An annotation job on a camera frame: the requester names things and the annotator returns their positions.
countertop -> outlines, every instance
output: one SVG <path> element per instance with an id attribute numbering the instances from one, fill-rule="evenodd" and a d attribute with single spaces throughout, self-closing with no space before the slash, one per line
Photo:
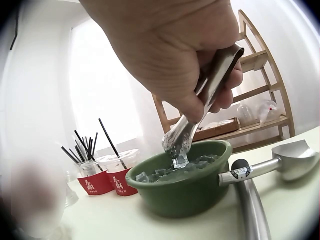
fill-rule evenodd
<path id="1" fill-rule="evenodd" d="M 256 164 L 271 159 L 271 148 L 305 139 L 319 152 L 319 131 L 314 128 L 293 138 L 262 148 L 233 154 L 231 164 L 246 159 Z M 319 165 L 306 177 L 292 183 L 282 182 L 277 172 L 254 178 L 267 216 L 273 240 L 301 239 L 312 222 L 319 219 Z M 61 225 L 72 240 L 238 240 L 242 239 L 241 215 L 234 187 L 206 212 L 185 219 L 166 219 L 151 213 L 139 194 L 122 197 L 115 191 L 88 196 L 77 180 L 69 186 L 79 200 L 65 209 Z"/>

ice cube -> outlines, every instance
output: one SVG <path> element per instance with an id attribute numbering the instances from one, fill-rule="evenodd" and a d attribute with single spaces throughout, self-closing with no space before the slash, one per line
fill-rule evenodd
<path id="1" fill-rule="evenodd" d="M 136 181 L 137 182 L 150 182 L 150 179 L 145 172 L 142 172 L 136 176 Z"/>
<path id="2" fill-rule="evenodd" d="M 165 168 L 157 169 L 157 170 L 155 170 L 155 172 L 159 177 L 162 177 L 162 176 L 166 175 L 166 169 Z"/>
<path id="3" fill-rule="evenodd" d="M 164 182 L 164 181 L 167 181 L 167 180 L 170 180 L 170 179 L 172 179 L 172 175 L 171 175 L 171 174 L 169 174 L 169 175 L 164 175 L 164 176 L 160 177 L 160 178 L 159 178 L 159 181 L 160 181 L 160 182 Z"/>
<path id="4" fill-rule="evenodd" d="M 200 156 L 198 157 L 195 161 L 192 161 L 194 163 L 198 163 L 200 161 L 207 161 L 208 163 L 213 163 L 215 160 L 217 160 L 219 157 L 217 155 L 213 155 L 213 154 L 210 154 L 210 155 L 203 155 L 203 156 Z"/>
<path id="5" fill-rule="evenodd" d="M 185 167 L 184 167 L 184 171 L 185 172 L 191 172 L 193 170 L 196 169 L 196 165 L 194 163 L 188 163 Z"/>
<path id="6" fill-rule="evenodd" d="M 185 167 L 189 161 L 187 158 L 187 154 L 184 152 L 180 152 L 179 156 L 176 159 L 173 159 L 174 168 Z"/>
<path id="7" fill-rule="evenodd" d="M 152 174 L 149 176 L 150 182 L 156 182 L 159 180 L 159 175 L 158 174 Z"/>
<path id="8" fill-rule="evenodd" d="M 209 163 L 207 161 L 200 161 L 200 162 L 197 163 L 196 167 L 202 169 L 202 168 L 205 168 L 208 165 L 209 165 Z"/>
<path id="9" fill-rule="evenodd" d="M 166 171 L 165 171 L 166 175 L 170 174 L 171 172 L 172 172 L 172 169 L 171 169 L 171 168 L 168 168 L 168 169 L 166 169 Z"/>
<path id="10" fill-rule="evenodd" d="M 208 155 L 208 157 L 213 160 L 212 162 L 214 162 L 215 160 L 219 159 L 220 156 L 214 155 L 214 154 L 210 154 L 210 155 Z"/>

green plastic bowl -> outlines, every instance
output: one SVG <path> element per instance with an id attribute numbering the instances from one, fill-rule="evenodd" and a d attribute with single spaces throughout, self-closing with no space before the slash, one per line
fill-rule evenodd
<path id="1" fill-rule="evenodd" d="M 232 146 L 226 141 L 197 142 L 191 145 L 189 160 L 210 154 L 221 157 L 203 169 L 185 174 L 183 178 L 153 183 L 135 181 L 135 176 L 141 172 L 151 175 L 155 169 L 170 168 L 172 160 L 161 153 L 130 169 L 125 178 L 129 186 L 138 190 L 155 214 L 169 218 L 188 217 L 209 209 L 227 192 L 227 186 L 219 186 L 218 173 L 229 170 L 228 159 L 231 153 Z"/>

scoop handle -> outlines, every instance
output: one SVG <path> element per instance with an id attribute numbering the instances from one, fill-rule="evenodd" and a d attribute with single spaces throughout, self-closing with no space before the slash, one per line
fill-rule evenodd
<path id="1" fill-rule="evenodd" d="M 231 171 L 218 174 L 219 186 L 225 186 L 235 182 L 245 181 L 257 176 L 266 174 L 273 170 L 278 169 L 281 166 L 279 158 L 273 158 L 262 163 L 258 163 L 252 166 L 239 167 L 232 169 Z"/>

ice scoop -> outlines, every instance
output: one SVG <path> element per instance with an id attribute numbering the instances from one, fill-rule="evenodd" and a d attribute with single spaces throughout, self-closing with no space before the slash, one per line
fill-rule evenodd
<path id="1" fill-rule="evenodd" d="M 254 178 L 277 170 L 285 181 L 306 175 L 319 162 L 319 153 L 305 140 L 282 144 L 272 148 L 272 159 L 239 169 L 220 173 L 219 185 L 227 185 Z"/>

